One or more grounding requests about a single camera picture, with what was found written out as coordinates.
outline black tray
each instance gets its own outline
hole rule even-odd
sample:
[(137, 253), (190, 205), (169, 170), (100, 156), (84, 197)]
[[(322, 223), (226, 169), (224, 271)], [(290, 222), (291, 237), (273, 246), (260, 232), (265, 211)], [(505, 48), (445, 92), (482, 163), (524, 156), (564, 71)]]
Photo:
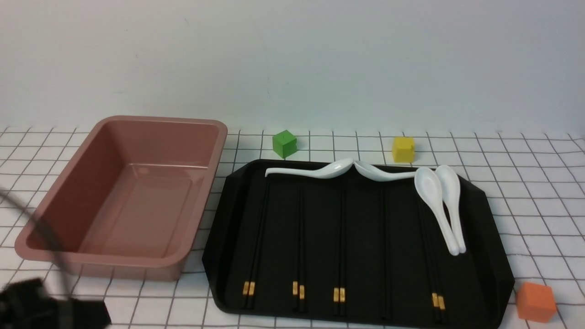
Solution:
[[(378, 183), (355, 168), (329, 180), (264, 177), (269, 167), (324, 165), (257, 160), (227, 177), (203, 254), (221, 310), (412, 327), (500, 325), (514, 277), (483, 191), (460, 178), (467, 252), (451, 256), (413, 179)], [(444, 310), (432, 293), (443, 296)]]

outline spoon handle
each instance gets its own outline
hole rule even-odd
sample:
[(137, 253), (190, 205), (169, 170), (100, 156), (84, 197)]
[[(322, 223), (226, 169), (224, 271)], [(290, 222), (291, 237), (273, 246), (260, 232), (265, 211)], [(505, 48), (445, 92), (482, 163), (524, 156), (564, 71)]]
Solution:
[(407, 179), (407, 178), (414, 178), (416, 172), (408, 172), (408, 173), (386, 173), (384, 175), (384, 181), (393, 181), (399, 179)]
[(459, 208), (456, 205), (447, 207), (449, 209), (449, 216), (451, 218), (451, 229), (455, 236), (455, 241), (459, 247), (459, 253), (465, 253), (467, 248), (465, 247), (465, 240), (463, 239), (463, 230), (461, 229), (461, 218), (459, 217)]
[(459, 254), (459, 247), (453, 236), (453, 231), (451, 231), (451, 227), (449, 226), (449, 221), (447, 221), (445, 210), (443, 210), (443, 207), (440, 209), (435, 209), (434, 207), (432, 211), (437, 218), (437, 222), (441, 228), (441, 233), (443, 233), (443, 239), (445, 239), (445, 244), (447, 245), (449, 253), (453, 256), (457, 256)]
[(315, 177), (315, 173), (313, 170), (291, 169), (291, 168), (268, 168), (268, 169), (266, 169), (266, 173), (264, 174), (264, 177), (268, 176), (269, 174), (289, 174), (289, 175), (297, 175), (297, 176), (305, 176), (305, 177)]

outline table surface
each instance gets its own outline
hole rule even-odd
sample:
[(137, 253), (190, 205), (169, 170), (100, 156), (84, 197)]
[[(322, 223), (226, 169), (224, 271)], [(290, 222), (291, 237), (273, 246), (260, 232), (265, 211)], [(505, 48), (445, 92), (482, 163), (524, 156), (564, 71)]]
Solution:
[[(34, 209), (91, 127), (0, 129), (0, 187)], [(331, 131), (290, 129), (298, 152), (286, 160), (332, 162), (353, 157), (378, 165), (393, 162), (395, 136), (413, 136), (416, 159), (403, 166), (450, 165), (483, 189), (512, 271), (523, 282), (552, 286), (558, 313), (550, 323), (520, 320), (510, 298), (501, 328), (569, 328), (585, 324), (585, 141), (568, 133)], [(72, 277), (74, 294), (105, 299), (112, 329), (200, 327), (375, 328), (289, 318), (238, 316), (213, 302), (201, 254), (225, 177), (255, 159), (279, 159), (272, 135), (279, 129), (230, 129), (201, 226), (177, 282)], [(26, 219), (0, 204), (0, 286), (42, 277), (59, 294), (49, 263), (24, 261), (14, 242)]]

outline black object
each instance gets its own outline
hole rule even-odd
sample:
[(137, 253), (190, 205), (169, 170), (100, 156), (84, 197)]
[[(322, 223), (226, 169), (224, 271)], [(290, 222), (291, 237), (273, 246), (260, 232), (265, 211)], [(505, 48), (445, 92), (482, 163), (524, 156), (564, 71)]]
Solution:
[[(227, 177), (203, 254), (221, 310), (412, 327), (500, 325), (514, 277), (483, 191), (460, 179), (467, 252), (452, 256), (412, 179), (379, 183), (354, 168), (329, 180), (264, 177), (269, 167), (325, 165), (257, 160)], [(302, 310), (291, 304), (295, 277), (304, 282)], [(250, 285), (252, 305), (245, 304)]]
[(57, 240), (55, 233), (50, 225), (47, 225), (44, 221), (39, 221), (37, 216), (34, 213), (31, 213), (27, 208), (26, 204), (22, 204), (19, 200), (12, 198), (7, 194), (5, 191), (0, 191), (0, 197), (2, 197), (3, 202), (10, 204), (11, 206), (19, 209), (22, 212), (22, 217), (28, 218), (29, 221), (33, 223), (35, 226), (35, 233), (38, 234), (38, 237), (44, 243), (44, 246), (47, 250), (52, 251), (51, 256), (53, 258), (53, 263), (57, 265), (57, 267), (62, 271), (60, 283), (61, 287), (64, 289), (63, 292), (66, 293), (65, 300), (58, 304), (57, 309), (57, 318), (58, 324), (60, 329), (73, 329), (73, 301), (71, 298), (71, 290), (68, 290), (67, 287), (69, 285), (69, 279), (63, 273), (67, 271), (68, 265), (63, 258), (61, 251), (63, 247), (61, 247), (61, 243)]
[[(40, 279), (12, 283), (0, 292), (0, 329), (58, 329), (65, 301), (47, 295)], [(71, 299), (73, 328), (105, 329), (112, 321), (100, 300)]]

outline black chopsticks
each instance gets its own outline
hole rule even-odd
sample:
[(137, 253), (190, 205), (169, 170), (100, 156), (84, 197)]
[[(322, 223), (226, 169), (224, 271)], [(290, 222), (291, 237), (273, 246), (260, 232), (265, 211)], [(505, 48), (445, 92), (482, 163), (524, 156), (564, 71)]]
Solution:
[(345, 189), (341, 188), (340, 204), (339, 204), (339, 239), (337, 248), (335, 248), (335, 258), (338, 261), (337, 275), (334, 275), (333, 282), (333, 315), (346, 315), (346, 270), (347, 270), (347, 211), (346, 211), (346, 193)]
[(260, 220), (256, 228), (256, 233), (252, 241), (255, 241), (254, 252), (251, 253), (250, 263), (250, 275), (248, 280), (244, 281), (244, 287), (242, 290), (243, 295), (243, 309), (252, 309), (254, 306), (254, 297), (256, 292), (256, 279), (258, 277), (258, 267), (260, 266), (260, 256), (262, 250), (262, 241), (264, 236), (264, 223), (266, 222), (266, 212), (268, 208), (268, 195), (269, 195), (269, 183), (266, 182), (264, 189), (264, 197), (262, 198), (262, 206), (260, 211)]
[(431, 288), (430, 300), (432, 303), (433, 315), (435, 318), (435, 323), (446, 323), (447, 318), (445, 298), (442, 292), (442, 285), (439, 278), (439, 268), (436, 263), (435, 253), (435, 247), (437, 246), (438, 242), (433, 239), (430, 232), (430, 223), (427, 222), (429, 220), (434, 220), (434, 216), (429, 213), (428, 209), (426, 209), (426, 204), (422, 204), (420, 200), (418, 200), (417, 203), (419, 208), (418, 219), (420, 223), (421, 239), (428, 272), (427, 276), (429, 278), (429, 287)]
[(383, 186), (380, 191), (380, 315), (386, 320), (392, 319), (392, 257), (390, 253), (390, 225), (387, 224), (386, 214), (386, 188)]
[(298, 215), (297, 229), (293, 234), (294, 277), (292, 283), (293, 309), (297, 312), (305, 312), (305, 216), (304, 216), (304, 192), (302, 186), (298, 188)]

